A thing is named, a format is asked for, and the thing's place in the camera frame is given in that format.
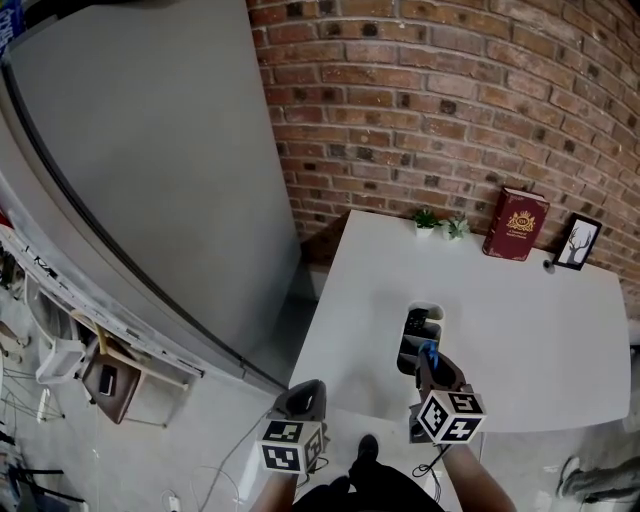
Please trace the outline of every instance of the framed deer antler picture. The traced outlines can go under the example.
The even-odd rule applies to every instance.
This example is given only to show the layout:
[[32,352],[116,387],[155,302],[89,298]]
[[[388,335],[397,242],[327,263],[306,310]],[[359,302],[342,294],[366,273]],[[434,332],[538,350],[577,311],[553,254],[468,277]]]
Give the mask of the framed deer antler picture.
[[601,227],[602,224],[599,222],[574,213],[569,219],[567,232],[553,264],[581,270],[598,238]]

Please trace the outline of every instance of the floor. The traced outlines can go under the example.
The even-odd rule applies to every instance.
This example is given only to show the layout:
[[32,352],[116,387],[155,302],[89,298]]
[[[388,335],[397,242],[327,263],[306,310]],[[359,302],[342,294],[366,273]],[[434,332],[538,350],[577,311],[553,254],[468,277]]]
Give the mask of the floor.
[[[3,290],[0,290],[0,320],[7,322],[19,336],[35,335],[22,304]],[[34,364],[35,345],[34,340],[27,348],[23,369]],[[78,381],[56,386],[53,393],[65,419],[38,424],[22,413],[17,413],[14,419],[13,411],[7,409],[6,429],[11,433],[17,426],[16,436],[31,467],[64,470],[64,477],[45,483],[83,497],[92,512],[162,510],[160,507],[166,508],[168,504],[168,493],[161,502],[162,493],[168,489],[180,497],[184,512],[235,510],[236,492],[222,477],[202,508],[216,473],[205,466],[220,464],[274,398],[222,375],[208,374],[194,382],[185,395],[148,379],[134,400],[131,415],[163,421],[172,414],[168,428],[161,429],[127,422],[111,424],[96,407],[89,405]],[[336,410],[328,411],[327,424],[331,441],[326,457],[330,463],[311,478],[301,493],[345,474],[355,457],[358,440],[366,432],[374,432],[380,439],[380,460],[407,474],[435,456],[432,448],[409,445],[407,432],[401,425]],[[488,434],[484,443],[477,436],[472,449],[478,456],[481,452],[482,463],[512,497],[519,511],[622,512],[629,505],[600,504],[598,508],[581,509],[573,501],[555,499],[558,474],[566,458],[574,453],[581,455],[586,467],[614,465],[640,455],[640,436],[625,434],[622,423],[615,422],[571,431]],[[258,466],[249,435],[224,466],[238,485],[240,510],[249,508],[267,476]],[[442,467],[437,466],[436,470],[441,472],[443,508],[459,510]],[[425,485],[426,479],[419,483]]]

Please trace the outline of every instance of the white table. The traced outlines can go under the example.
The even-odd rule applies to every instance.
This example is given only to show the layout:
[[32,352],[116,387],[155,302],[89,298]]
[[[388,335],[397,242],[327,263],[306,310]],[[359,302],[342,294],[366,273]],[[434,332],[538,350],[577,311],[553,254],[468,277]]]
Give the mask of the white table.
[[482,254],[484,238],[418,239],[411,221],[352,211],[291,385],[322,379],[329,405],[408,422],[414,379],[396,367],[411,304],[442,306],[441,351],[488,410],[483,430],[574,428],[626,416],[630,361],[615,274]]

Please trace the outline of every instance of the black and white marker cube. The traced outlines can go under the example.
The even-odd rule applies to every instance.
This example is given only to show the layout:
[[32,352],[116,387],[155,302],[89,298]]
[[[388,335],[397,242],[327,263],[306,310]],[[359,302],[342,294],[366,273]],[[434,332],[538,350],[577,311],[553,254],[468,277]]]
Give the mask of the black and white marker cube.
[[436,444],[464,444],[487,417],[480,395],[431,391],[418,421]]
[[265,419],[260,427],[256,442],[268,471],[308,473],[323,451],[321,422]]

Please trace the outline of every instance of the white cable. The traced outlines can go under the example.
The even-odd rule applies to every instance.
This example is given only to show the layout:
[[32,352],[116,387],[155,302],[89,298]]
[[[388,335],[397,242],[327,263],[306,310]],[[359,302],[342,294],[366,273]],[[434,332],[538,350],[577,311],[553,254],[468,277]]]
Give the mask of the white cable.
[[162,491],[162,494],[160,495],[160,503],[162,503],[162,508],[165,510],[165,512],[171,512],[167,507],[164,506],[164,495],[167,494],[168,492],[173,494],[174,498],[178,497],[178,495],[175,492],[173,492],[171,489],[165,489],[164,491]]
[[[218,482],[218,477],[223,474],[224,476],[226,476],[229,481],[233,484],[233,487],[236,490],[236,512],[238,511],[238,504],[240,502],[240,492],[238,490],[238,486],[236,485],[236,483],[233,481],[233,479],[224,471],[222,471],[222,468],[224,468],[224,465],[227,463],[227,461],[229,460],[229,458],[233,455],[233,453],[240,447],[240,445],[242,444],[242,442],[249,437],[249,435],[251,434],[251,432],[253,432],[256,427],[260,424],[260,422],[262,421],[262,418],[264,418],[267,414],[269,414],[271,412],[271,408],[269,408],[267,411],[265,411],[259,418],[258,421],[256,421],[253,426],[249,429],[249,431],[242,436],[242,438],[240,439],[240,441],[238,441],[236,443],[236,445],[231,448],[231,451],[229,453],[227,453],[227,455],[224,457],[224,459],[222,459],[222,462],[220,462],[220,466],[219,467],[213,467],[213,466],[198,466],[197,468],[194,468],[191,471],[191,476],[189,477],[189,486],[191,487],[191,492],[193,494],[193,497],[196,500],[196,511],[197,512],[203,512],[205,507],[207,506],[207,503],[209,503],[209,499],[211,498],[211,493],[213,492],[213,488],[215,487],[216,483]],[[204,502],[202,503],[202,506],[200,506],[198,504],[198,499],[196,498],[196,494],[193,490],[193,473],[195,472],[196,469],[198,468],[206,468],[206,469],[217,469],[218,473],[216,473],[216,476],[213,478],[213,482],[211,482],[211,486],[209,487],[209,490],[207,491],[207,496],[204,499]]]
[[[215,479],[217,480],[219,475],[224,475],[227,477],[227,480],[229,480],[229,482],[231,482],[231,485],[233,485],[233,488],[236,491],[236,508],[235,508],[235,512],[238,512],[238,505],[240,504],[240,490],[238,489],[238,486],[236,485],[236,483],[233,481],[233,478],[231,478],[229,476],[228,473],[226,473],[225,471],[222,471],[222,469],[220,468],[216,468],[214,466],[198,466],[197,468],[193,468],[193,470],[191,471],[191,476],[189,477],[189,488],[191,489],[191,494],[193,494],[193,499],[196,502],[196,510],[204,510],[204,507],[206,506],[207,502],[208,502],[208,497],[207,497],[207,502],[205,502],[202,505],[202,508],[200,508],[200,504],[198,503],[198,497],[196,496],[196,491],[193,488],[193,474],[196,472],[196,470],[198,469],[214,469],[217,470],[218,473],[215,476]],[[213,491],[213,485],[210,488],[210,492],[209,492],[209,496],[211,496],[211,491]]]

